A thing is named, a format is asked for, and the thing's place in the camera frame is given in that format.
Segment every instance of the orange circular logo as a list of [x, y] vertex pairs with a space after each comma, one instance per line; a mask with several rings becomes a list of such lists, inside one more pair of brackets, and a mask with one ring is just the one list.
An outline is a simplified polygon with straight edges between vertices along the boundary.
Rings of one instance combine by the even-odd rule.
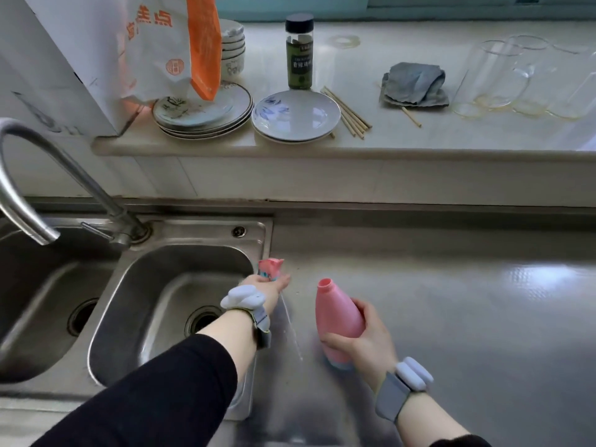
[[184, 61], [182, 59], [170, 59], [166, 63], [168, 74], [180, 75], [184, 70]]

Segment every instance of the teal window frame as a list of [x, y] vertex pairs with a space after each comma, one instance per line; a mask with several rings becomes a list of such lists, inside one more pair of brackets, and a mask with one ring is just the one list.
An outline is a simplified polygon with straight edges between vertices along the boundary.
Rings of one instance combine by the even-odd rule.
[[594, 20], [596, 0], [216, 0], [219, 16], [279, 22], [295, 12], [316, 20]]

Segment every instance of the wrist-worn device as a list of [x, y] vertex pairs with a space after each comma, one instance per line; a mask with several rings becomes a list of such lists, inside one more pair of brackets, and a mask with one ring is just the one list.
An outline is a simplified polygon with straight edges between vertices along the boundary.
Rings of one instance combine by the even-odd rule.
[[246, 284], [234, 287], [222, 299], [220, 305], [224, 309], [242, 309], [250, 314], [256, 330], [257, 349], [271, 346], [271, 320], [263, 304], [265, 296], [254, 285]]
[[395, 373], [387, 372], [377, 394], [375, 412], [395, 423], [399, 412], [412, 392], [426, 392], [433, 376], [418, 361], [407, 357], [395, 366]]

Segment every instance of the windowsill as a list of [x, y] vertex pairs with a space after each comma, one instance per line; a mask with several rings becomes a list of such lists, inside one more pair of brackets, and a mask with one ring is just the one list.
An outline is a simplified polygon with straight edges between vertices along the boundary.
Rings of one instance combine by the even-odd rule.
[[[255, 103], [287, 89], [283, 24], [247, 24], [246, 64], [238, 82]], [[365, 140], [343, 124], [336, 138], [306, 145], [269, 142], [250, 123], [220, 139], [184, 141], [158, 129], [145, 108], [119, 138], [98, 138], [100, 156], [198, 156], [267, 158], [495, 158], [528, 160], [596, 159], [596, 110], [576, 122], [549, 115], [538, 119], [492, 112], [465, 120], [451, 112], [412, 110], [417, 128], [399, 109], [381, 107], [384, 72], [400, 61], [438, 64], [446, 71], [444, 88], [453, 97], [466, 56], [476, 42], [510, 34], [537, 34], [555, 42], [590, 43], [596, 22], [341, 22], [315, 26], [313, 90], [324, 85], [339, 95], [373, 128]], [[352, 49], [329, 45], [336, 35], [358, 36]]]

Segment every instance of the bunch of chopsticks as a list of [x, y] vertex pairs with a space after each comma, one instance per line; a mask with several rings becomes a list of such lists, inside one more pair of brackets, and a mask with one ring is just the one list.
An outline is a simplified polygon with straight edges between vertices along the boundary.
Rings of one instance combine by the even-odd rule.
[[333, 94], [328, 87], [323, 86], [321, 93], [325, 94], [327, 97], [331, 97], [337, 102], [341, 110], [341, 120], [352, 136], [358, 135], [360, 139], [364, 139], [364, 133], [370, 130], [373, 126], [354, 112], [354, 110], [347, 106], [338, 96]]

